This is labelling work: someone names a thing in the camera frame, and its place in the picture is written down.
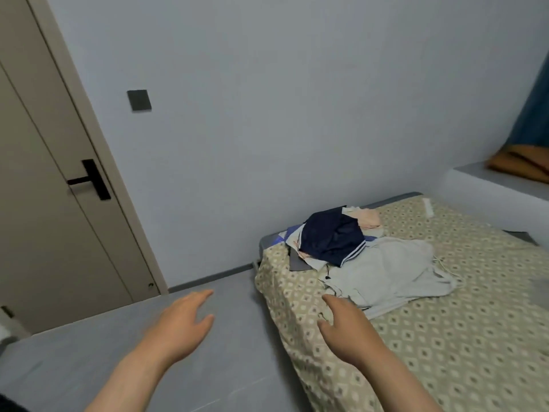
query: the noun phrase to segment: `clothes pile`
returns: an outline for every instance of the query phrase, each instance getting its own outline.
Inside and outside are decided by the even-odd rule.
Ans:
[[[314,213],[288,228],[283,240],[290,247],[291,271],[322,270],[319,280],[327,291],[352,300],[370,319],[457,287],[450,273],[433,264],[431,244],[385,237],[376,210],[337,207]]]

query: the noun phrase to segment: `black light switch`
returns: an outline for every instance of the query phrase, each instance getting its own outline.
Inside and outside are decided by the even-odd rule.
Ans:
[[[134,89],[128,91],[130,105],[134,111],[148,111],[153,108],[150,106],[149,95],[146,89]]]

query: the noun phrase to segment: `beige door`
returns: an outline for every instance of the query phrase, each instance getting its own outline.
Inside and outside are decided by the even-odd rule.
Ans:
[[[31,332],[158,295],[26,0],[0,0],[0,305]],[[110,200],[82,160],[92,159]]]

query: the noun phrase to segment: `mattress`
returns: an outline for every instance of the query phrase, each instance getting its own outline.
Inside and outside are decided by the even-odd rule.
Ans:
[[[549,255],[431,201],[431,219],[419,196],[378,210],[388,235],[431,242],[463,287],[410,302],[372,323],[445,411],[549,410],[549,311],[528,298],[530,280],[549,277]],[[364,377],[336,358],[320,335],[316,321],[328,308],[319,273],[288,268],[284,243],[266,248],[255,284],[312,407],[381,411]]]
[[[421,194],[422,194],[421,192],[408,192],[406,194],[397,195],[395,197],[384,199],[382,201],[377,201],[377,202],[374,202],[372,204],[363,205],[360,208],[374,209],[374,208],[382,207],[383,205],[391,204],[393,202],[398,202],[398,201],[406,199],[406,198],[416,197],[416,196],[421,195]],[[281,231],[278,231],[276,233],[266,235],[266,236],[262,237],[261,240],[259,240],[259,258],[260,259],[263,257],[263,251],[266,248],[271,247],[272,243],[276,240],[277,236],[282,231],[285,231],[285,229],[283,229]]]

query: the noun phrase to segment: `person's left hand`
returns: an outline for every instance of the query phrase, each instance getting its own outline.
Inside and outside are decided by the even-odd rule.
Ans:
[[[213,292],[192,292],[177,299],[147,331],[137,350],[154,356],[166,368],[195,351],[214,323],[211,314],[196,323],[196,311]]]

